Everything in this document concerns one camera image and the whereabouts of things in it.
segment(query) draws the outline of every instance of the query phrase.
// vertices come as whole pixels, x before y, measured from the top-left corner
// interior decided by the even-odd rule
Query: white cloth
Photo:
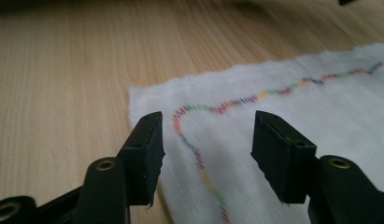
[[[310,223],[308,199],[305,204],[281,204],[249,155],[256,110],[288,121],[318,146],[317,157],[331,154],[356,162],[384,191],[384,64],[372,75],[360,70],[347,76],[355,69],[368,71],[379,62],[384,62],[384,44],[347,52],[324,51],[282,62],[237,65],[152,87],[132,87],[129,115],[134,126],[150,112],[164,114],[166,156],[160,181],[175,222],[222,223],[217,191],[231,223]],[[222,114],[207,111],[209,106],[220,107],[229,100],[247,101],[246,97],[264,90],[284,90],[303,77],[320,79],[330,74],[338,77],[323,84],[295,84],[290,94],[260,95],[258,101],[231,106]],[[183,113],[179,110],[183,106],[189,106],[179,119],[186,144],[173,122],[176,111]],[[199,149],[216,191],[205,184],[198,159],[187,144]]]

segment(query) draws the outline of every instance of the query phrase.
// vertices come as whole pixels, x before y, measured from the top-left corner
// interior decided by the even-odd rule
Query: screw hole
[[[0,206],[0,222],[9,219],[21,209],[20,203],[9,202]]]
[[[348,169],[350,167],[349,163],[340,159],[330,159],[329,163],[340,169]]]
[[[114,161],[101,161],[96,165],[96,169],[99,171],[110,170],[115,166]]]

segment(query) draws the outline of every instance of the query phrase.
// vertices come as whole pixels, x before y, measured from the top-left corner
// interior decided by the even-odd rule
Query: multicolored thread
[[[226,203],[223,198],[223,196],[220,194],[220,192],[215,188],[215,186],[212,184],[208,173],[206,172],[206,169],[204,167],[203,163],[203,157],[201,156],[200,149],[195,147],[189,140],[185,137],[185,135],[182,132],[182,128],[180,126],[180,119],[184,117],[188,112],[190,111],[206,111],[214,114],[222,115],[224,114],[229,108],[235,107],[238,105],[245,105],[245,104],[251,104],[256,103],[258,101],[261,101],[262,99],[271,96],[271,95],[289,95],[294,91],[295,89],[304,87],[308,82],[314,83],[314,84],[324,84],[328,80],[334,79],[334,78],[341,78],[341,77],[350,77],[352,75],[356,74],[366,74],[366,75],[372,75],[379,67],[383,66],[384,62],[375,63],[373,66],[371,66],[368,70],[365,69],[354,69],[345,73],[340,74],[329,74],[329,75],[323,75],[319,79],[314,79],[311,77],[304,77],[300,79],[297,82],[294,82],[288,86],[286,86],[282,90],[265,90],[265,91],[259,91],[256,94],[249,95],[247,97],[239,98],[236,100],[230,100],[223,102],[220,104],[220,106],[209,106],[209,105],[184,105],[179,110],[175,112],[173,115],[173,125],[175,132],[179,136],[181,142],[184,146],[186,146],[188,149],[190,149],[194,155],[194,158],[196,160],[197,168],[200,172],[200,175],[206,184],[206,187],[209,191],[213,193],[215,198],[220,203],[220,216],[224,224],[230,224],[230,218],[229,214],[226,210]]]

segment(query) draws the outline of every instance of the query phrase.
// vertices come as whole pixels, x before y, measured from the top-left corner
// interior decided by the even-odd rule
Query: wood grain
[[[381,0],[1,3],[0,200],[41,205],[116,155],[131,131],[130,85],[375,42]],[[153,208],[132,209],[133,223],[171,222],[156,196]]]

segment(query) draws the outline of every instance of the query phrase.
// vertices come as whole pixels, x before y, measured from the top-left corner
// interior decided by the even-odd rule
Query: colorful stitching
[[[282,90],[266,90],[266,91],[259,91],[256,94],[239,98],[236,100],[230,100],[226,101],[218,107],[209,106],[209,105],[184,105],[181,107],[178,111],[175,112],[173,116],[173,124],[175,132],[178,134],[181,142],[183,145],[185,145],[188,149],[190,149],[194,155],[194,158],[196,160],[196,165],[198,170],[200,171],[200,175],[203,178],[204,183],[206,184],[206,187],[209,191],[211,191],[215,198],[220,203],[220,217],[224,224],[230,224],[230,218],[229,214],[226,210],[226,203],[224,198],[221,196],[221,194],[218,192],[218,190],[215,188],[215,186],[212,184],[208,173],[206,172],[206,169],[204,168],[203,163],[203,157],[201,156],[200,149],[195,147],[192,143],[188,141],[188,139],[183,135],[182,129],[180,126],[180,119],[187,114],[189,111],[207,111],[215,114],[223,114],[225,113],[229,108],[243,105],[243,104],[249,104],[249,103],[255,103],[257,101],[260,101],[267,96],[270,95],[289,95],[291,92],[295,89],[302,88],[306,85],[308,82],[312,82],[315,84],[324,84],[326,81],[334,79],[334,78],[340,78],[340,77],[350,77],[355,74],[366,74],[366,75],[372,75],[379,67],[383,66],[384,62],[379,62],[374,64],[372,67],[370,67],[368,70],[365,69],[354,69],[345,73],[340,74],[329,74],[329,75],[323,75],[319,79],[314,79],[311,77],[304,77],[300,79],[297,82],[294,82],[288,86],[286,86]]]

